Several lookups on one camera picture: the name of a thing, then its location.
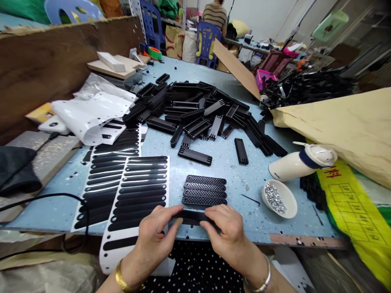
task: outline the woman's right hand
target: woman's right hand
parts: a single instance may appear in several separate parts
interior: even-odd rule
[[[241,214],[232,206],[222,204],[205,209],[205,215],[221,229],[221,233],[218,234],[209,222],[200,222],[209,235],[213,250],[218,255],[246,278],[252,279],[255,272],[257,278],[263,275],[259,267],[266,267],[264,274],[267,275],[265,257],[244,234]]]

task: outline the silver bracelet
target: silver bracelet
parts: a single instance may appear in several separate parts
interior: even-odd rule
[[[250,285],[250,283],[248,282],[248,280],[246,278],[244,278],[244,281],[247,285],[247,287],[250,289],[251,292],[253,293],[260,293],[260,292],[265,292],[265,290],[267,289],[267,287],[269,286],[269,283],[270,283],[270,279],[272,278],[272,270],[271,270],[271,267],[270,267],[270,262],[267,258],[267,256],[265,255],[265,258],[266,258],[266,261],[268,262],[268,277],[266,278],[266,281],[265,283],[259,288],[259,289],[254,289],[254,287],[252,285]]]

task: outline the polka dot clothing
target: polka dot clothing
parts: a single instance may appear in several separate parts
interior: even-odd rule
[[[149,277],[141,292],[237,293],[243,277],[213,251],[210,242],[176,241],[170,258],[176,260],[171,277]]]

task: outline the yellow box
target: yellow box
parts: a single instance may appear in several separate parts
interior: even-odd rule
[[[40,125],[54,116],[50,103],[43,104],[25,117]]]

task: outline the green bag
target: green bag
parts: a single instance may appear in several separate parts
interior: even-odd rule
[[[177,2],[178,0],[159,0],[158,10],[161,17],[176,20],[176,16],[178,15],[178,6],[176,6]]]
[[[50,24],[44,8],[44,0],[0,0],[0,12]]]

